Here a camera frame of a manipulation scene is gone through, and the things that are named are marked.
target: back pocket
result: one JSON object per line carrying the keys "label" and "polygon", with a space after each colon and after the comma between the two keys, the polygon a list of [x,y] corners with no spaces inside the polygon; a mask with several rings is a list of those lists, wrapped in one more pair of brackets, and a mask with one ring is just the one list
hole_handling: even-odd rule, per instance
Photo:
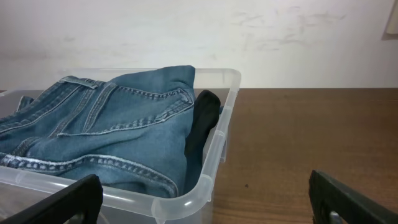
{"label": "back pocket", "polygon": [[150,93],[107,83],[91,107],[82,133],[106,134],[162,123],[191,108],[193,98],[183,89]]}

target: storage box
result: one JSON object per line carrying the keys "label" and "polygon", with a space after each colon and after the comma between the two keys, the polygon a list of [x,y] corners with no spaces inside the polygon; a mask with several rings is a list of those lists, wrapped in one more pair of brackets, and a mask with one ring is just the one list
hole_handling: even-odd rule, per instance
{"label": "storage box", "polygon": [[[52,78],[0,93],[0,117],[13,113],[22,95],[37,97],[60,78],[108,81],[119,75],[150,69],[83,68],[63,70]],[[98,223],[211,223],[212,193],[219,162],[226,159],[228,128],[241,74],[232,69],[196,69],[194,89],[217,94],[224,106],[220,120],[208,136],[203,149],[203,168],[196,187],[177,198],[158,198],[126,190],[104,188]],[[7,218],[74,183],[74,180],[24,170],[0,167],[0,219]]]}

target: wall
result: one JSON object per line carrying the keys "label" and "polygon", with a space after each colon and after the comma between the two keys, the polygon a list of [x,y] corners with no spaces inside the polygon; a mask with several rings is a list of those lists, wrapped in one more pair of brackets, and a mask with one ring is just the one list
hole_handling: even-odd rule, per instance
{"label": "wall", "polygon": [[0,89],[67,67],[235,68],[242,87],[397,87],[393,0],[2,0]]}

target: clothing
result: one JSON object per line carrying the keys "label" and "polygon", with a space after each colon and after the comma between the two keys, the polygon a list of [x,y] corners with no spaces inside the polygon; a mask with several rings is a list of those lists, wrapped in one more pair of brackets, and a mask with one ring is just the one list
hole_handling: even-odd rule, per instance
{"label": "clothing", "polygon": [[191,191],[199,180],[203,160],[203,147],[210,130],[218,122],[220,104],[220,99],[208,90],[203,90],[195,100],[192,128],[186,139],[184,152],[187,157],[184,193]]}
{"label": "clothing", "polygon": [[183,191],[195,68],[65,77],[0,119],[0,165],[158,197]]}

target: wooden table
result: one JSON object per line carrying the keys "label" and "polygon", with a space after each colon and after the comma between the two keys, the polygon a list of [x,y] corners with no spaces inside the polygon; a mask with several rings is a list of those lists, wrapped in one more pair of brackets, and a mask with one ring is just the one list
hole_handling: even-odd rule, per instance
{"label": "wooden table", "polygon": [[320,169],[398,212],[398,89],[240,90],[213,223],[312,223]]}

